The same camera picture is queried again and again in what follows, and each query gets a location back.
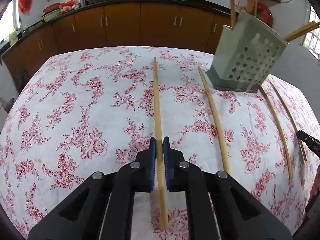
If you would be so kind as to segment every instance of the table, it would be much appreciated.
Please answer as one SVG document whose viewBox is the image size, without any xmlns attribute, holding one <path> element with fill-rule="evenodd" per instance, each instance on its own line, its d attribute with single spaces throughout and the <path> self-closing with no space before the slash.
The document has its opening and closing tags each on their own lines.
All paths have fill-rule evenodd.
<svg viewBox="0 0 320 240">
<path fill-rule="evenodd" d="M 217 130 L 197 70 L 213 55 L 161 47 L 109 47 L 51 57 L 20 94 L 0 136 L 0 203 L 16 228 L 30 229 L 95 171 L 134 161 L 154 136 L 153 57 L 157 58 L 163 136 L 203 171 L 222 170 Z M 299 159 L 293 126 L 320 126 L 296 87 L 269 75 L 263 88 L 284 130 L 294 178 L 273 116 L 261 93 L 212 89 L 224 129 L 231 175 L 294 233 L 300 226 L 319 160 L 304 145 Z M 155 194 L 135 195 L 132 239 L 188 239 L 184 193 L 168 194 L 170 229 L 159 230 Z"/>
</svg>

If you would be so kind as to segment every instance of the bowl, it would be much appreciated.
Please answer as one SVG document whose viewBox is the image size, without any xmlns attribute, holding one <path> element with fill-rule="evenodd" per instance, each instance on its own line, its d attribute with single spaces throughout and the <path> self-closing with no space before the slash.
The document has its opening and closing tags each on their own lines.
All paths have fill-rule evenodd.
<svg viewBox="0 0 320 240">
<path fill-rule="evenodd" d="M 47 13 L 45 15 L 42 15 L 41 18 L 45 21 L 45 22 L 48 22 L 50 20 L 52 20 L 53 18 L 55 18 L 56 16 L 58 16 L 59 14 L 61 14 L 61 9 L 57 9 L 57 10 L 54 10 L 50 13 Z"/>
</svg>

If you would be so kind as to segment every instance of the window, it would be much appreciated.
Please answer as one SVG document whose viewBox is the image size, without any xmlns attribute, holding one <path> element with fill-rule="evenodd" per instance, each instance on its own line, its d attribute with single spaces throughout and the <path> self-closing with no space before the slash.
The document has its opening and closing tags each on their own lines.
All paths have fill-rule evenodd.
<svg viewBox="0 0 320 240">
<path fill-rule="evenodd" d="M 319 22 L 319 17 L 317 16 L 315 10 L 311 7 L 310 10 L 310 22 L 316 21 Z M 306 34 L 306 37 L 303 42 L 303 46 L 307 48 L 317 60 L 320 60 L 320 28 L 315 29 Z"/>
<path fill-rule="evenodd" d="M 0 19 L 0 41 L 8 37 L 10 33 L 13 32 L 13 3 L 9 3 L 7 9 L 5 10 L 2 18 Z"/>
</svg>

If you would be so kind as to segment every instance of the metal screw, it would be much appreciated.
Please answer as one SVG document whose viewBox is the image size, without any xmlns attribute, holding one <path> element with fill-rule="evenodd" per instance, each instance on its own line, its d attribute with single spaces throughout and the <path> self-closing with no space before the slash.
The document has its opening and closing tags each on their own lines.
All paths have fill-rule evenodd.
<svg viewBox="0 0 320 240">
<path fill-rule="evenodd" d="M 133 169 L 137 169 L 140 167 L 140 163 L 139 162 L 133 162 L 130 164 L 130 167 Z"/>
<path fill-rule="evenodd" d="M 217 175 L 221 179 L 225 179 L 226 177 L 228 177 L 228 173 L 226 173 L 225 171 L 218 171 Z"/>
<path fill-rule="evenodd" d="M 92 178 L 101 179 L 102 178 L 102 173 L 100 171 L 97 171 L 94 174 L 92 174 Z"/>
<path fill-rule="evenodd" d="M 188 162 L 180 162 L 179 166 L 185 169 L 185 168 L 189 167 L 189 163 Z"/>
</svg>

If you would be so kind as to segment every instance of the black tool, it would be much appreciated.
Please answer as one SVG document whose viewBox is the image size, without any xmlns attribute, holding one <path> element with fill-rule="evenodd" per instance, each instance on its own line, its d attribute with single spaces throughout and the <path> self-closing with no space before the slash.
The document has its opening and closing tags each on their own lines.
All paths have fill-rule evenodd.
<svg viewBox="0 0 320 240">
<path fill-rule="evenodd" d="M 164 138 L 167 189 L 186 195 L 190 240 L 292 240 L 288 228 L 224 171 L 211 174 L 186 162 Z M 156 142 L 118 172 L 95 172 L 44 217 L 28 240 L 130 240 L 134 192 L 154 185 Z"/>
<path fill-rule="evenodd" d="M 315 153 L 315 155 L 318 156 L 320 159 L 320 141 L 316 138 L 313 138 L 312 136 L 308 135 L 307 133 L 303 131 L 297 131 L 297 138 L 303 141 L 311 151 Z M 310 219 L 312 216 L 314 216 L 316 213 L 320 212 L 320 191 L 318 190 L 318 193 L 313 196 L 308 205 L 306 206 L 306 215 Z"/>
<path fill-rule="evenodd" d="M 134 193 L 154 186 L 156 140 L 118 172 L 95 172 L 31 229 L 28 240 L 130 240 Z"/>
</svg>

